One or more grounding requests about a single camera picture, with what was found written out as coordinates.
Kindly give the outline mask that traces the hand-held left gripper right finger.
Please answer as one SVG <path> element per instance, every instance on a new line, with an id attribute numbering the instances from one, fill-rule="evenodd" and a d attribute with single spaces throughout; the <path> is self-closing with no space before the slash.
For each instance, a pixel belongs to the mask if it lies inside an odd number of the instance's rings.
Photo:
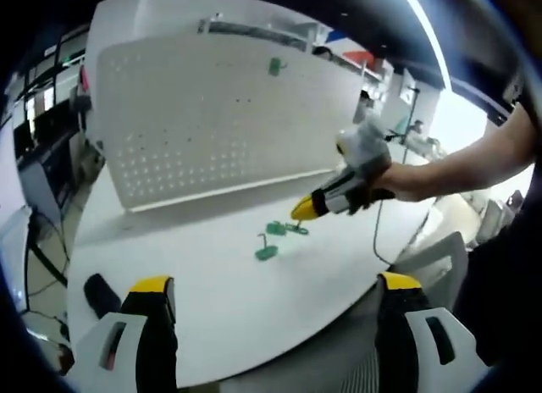
<path id="1" fill-rule="evenodd" d="M 473 334 L 444 307 L 431 307 L 413 277 L 385 271 L 375 347 L 380 392 L 471 392 L 489 372 Z"/>

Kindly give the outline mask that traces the person's right hand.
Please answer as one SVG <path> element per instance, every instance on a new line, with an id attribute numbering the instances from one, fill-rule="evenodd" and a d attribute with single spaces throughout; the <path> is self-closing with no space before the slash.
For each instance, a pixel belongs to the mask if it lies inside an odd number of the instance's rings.
<path id="1" fill-rule="evenodd" d="M 357 205 L 350 208 L 350 215 L 359 209 L 367 210 L 379 201 L 421 202 L 434 197 L 428 167 L 401 163 L 391 164 L 378 178 L 347 195 Z"/>

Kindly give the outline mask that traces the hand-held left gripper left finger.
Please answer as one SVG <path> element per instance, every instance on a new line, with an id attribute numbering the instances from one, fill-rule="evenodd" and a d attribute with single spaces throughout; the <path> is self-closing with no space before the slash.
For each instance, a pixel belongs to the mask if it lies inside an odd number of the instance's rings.
<path id="1" fill-rule="evenodd" d="M 174 279 L 139 280 L 75 344 L 75 392 L 176 392 Z"/>

